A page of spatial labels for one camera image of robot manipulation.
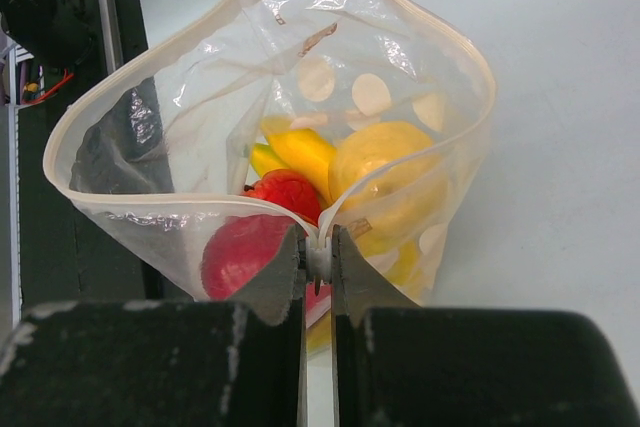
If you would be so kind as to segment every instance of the toy fruit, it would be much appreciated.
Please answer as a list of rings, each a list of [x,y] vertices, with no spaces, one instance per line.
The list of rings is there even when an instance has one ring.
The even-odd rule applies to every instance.
[[[270,116],[261,128],[269,146],[292,170],[304,175],[322,197],[331,203],[329,163],[336,148],[312,129],[289,130],[291,119]]]
[[[380,122],[354,132],[338,147],[329,167],[335,200],[374,170],[433,145],[427,134],[408,122]],[[398,246],[401,239],[435,212],[446,199],[446,175],[425,176],[441,162],[437,154],[408,160],[379,174],[349,196],[342,212],[355,211],[362,228],[352,233],[365,255]]]
[[[322,318],[313,324],[307,332],[307,353],[315,352],[331,345],[331,312],[325,313]]]
[[[267,172],[251,187],[245,187],[243,195],[267,200],[301,215],[318,225],[322,209],[311,183],[302,175],[288,169]]]
[[[406,285],[400,290],[414,302],[420,303],[424,302],[424,293],[431,287],[433,287],[433,282],[429,282],[422,269],[416,269],[411,278],[407,280]]]
[[[268,172],[246,196],[285,207],[317,226],[320,205],[307,179],[291,170]],[[214,300],[224,300],[249,282],[278,253],[287,229],[295,221],[277,215],[229,217],[204,248],[200,276],[205,292]],[[315,295],[307,286],[306,313],[309,325],[324,314],[330,304],[331,288],[323,285]]]
[[[209,297],[224,300],[249,282],[280,249],[291,217],[229,217],[209,239],[202,255],[202,286]]]
[[[278,169],[288,169],[280,157],[276,155],[271,147],[265,144],[255,144],[249,158],[251,167],[256,171],[259,177],[264,177],[267,172]]]
[[[413,277],[420,250],[413,240],[405,242],[398,248],[398,259],[385,272],[384,277],[398,288],[405,287]]]

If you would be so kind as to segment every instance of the black object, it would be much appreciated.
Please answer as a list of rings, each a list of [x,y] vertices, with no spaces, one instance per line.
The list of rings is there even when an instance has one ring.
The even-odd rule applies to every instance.
[[[0,0],[2,30],[43,65],[71,68],[93,48],[82,9],[82,0]]]
[[[299,236],[237,293],[245,302],[34,309],[0,363],[0,425],[300,425]]]
[[[115,48],[121,51],[119,60],[126,62],[147,48],[140,2],[113,0],[113,4],[119,27],[116,41],[121,44]],[[37,15],[31,15],[33,10],[37,10]],[[42,302],[69,299],[189,299],[181,289],[78,212],[42,172],[46,141],[68,105],[108,74],[98,0],[0,0],[0,12],[3,28],[34,54],[34,63],[44,65],[44,91],[51,89],[67,68],[74,75],[41,104],[17,113],[23,309]],[[74,23],[74,28],[81,29],[82,34],[76,32],[73,38],[64,37],[75,31],[62,29],[61,19]],[[64,48],[64,55],[59,55],[58,47]],[[136,139],[136,132],[141,127],[154,132],[144,145],[137,143]],[[116,108],[89,132],[86,141],[91,142],[96,129],[123,133],[118,140],[129,146],[123,149],[128,161],[136,161],[153,149],[161,151],[162,125],[153,82],[148,81],[135,93],[123,96]],[[113,172],[117,169],[112,158],[78,158],[76,163],[80,166],[80,174],[83,161],[101,163],[103,175],[110,176],[107,180],[112,187],[124,185],[124,182],[119,182],[117,172]],[[95,171],[94,168],[90,181],[103,180],[95,175]],[[173,191],[166,159],[154,162],[154,172],[162,179],[163,191]],[[80,187],[78,190],[82,190],[81,185],[73,182],[72,188]]]
[[[333,234],[336,423],[640,425],[576,314],[421,309]],[[221,303],[35,309],[0,358],[0,425],[304,425],[304,233]]]

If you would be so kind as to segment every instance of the lemon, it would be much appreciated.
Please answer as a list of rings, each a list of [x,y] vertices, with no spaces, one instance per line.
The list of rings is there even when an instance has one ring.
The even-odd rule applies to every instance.
[[[329,164],[329,189],[336,200],[374,170],[434,145],[429,135],[404,121],[380,122],[347,137]],[[447,178],[438,154],[404,161],[369,180],[342,204],[341,212],[364,228],[352,235],[361,252],[377,255],[396,247],[446,202]]]

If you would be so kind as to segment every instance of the plastic wrapper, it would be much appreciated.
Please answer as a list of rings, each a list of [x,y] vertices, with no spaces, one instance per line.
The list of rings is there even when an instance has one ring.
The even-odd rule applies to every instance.
[[[203,256],[218,230],[268,215],[300,223],[312,245],[334,224],[347,226],[372,265],[425,303],[448,224],[487,152],[494,97],[471,42],[408,0],[222,0],[71,106],[44,170],[79,210],[196,300],[210,298]],[[313,129],[338,152],[354,133],[378,132],[342,149],[344,172],[358,171],[358,152],[375,150],[391,124],[410,124],[432,142],[370,166],[351,185],[338,169],[342,188],[316,228],[242,195],[258,179],[249,159],[269,118],[287,119],[284,131]],[[277,242],[276,230],[256,241]],[[230,251],[207,255],[224,260]],[[328,308],[319,302],[308,326],[322,319],[325,332]]]

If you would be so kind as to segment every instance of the white table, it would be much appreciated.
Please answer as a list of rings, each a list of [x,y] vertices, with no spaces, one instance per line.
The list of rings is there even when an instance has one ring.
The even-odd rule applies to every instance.
[[[157,44],[218,0],[141,0]],[[582,312],[640,399],[640,0],[415,0],[500,86],[493,149],[451,225],[437,305]],[[328,357],[310,425],[333,417]]]

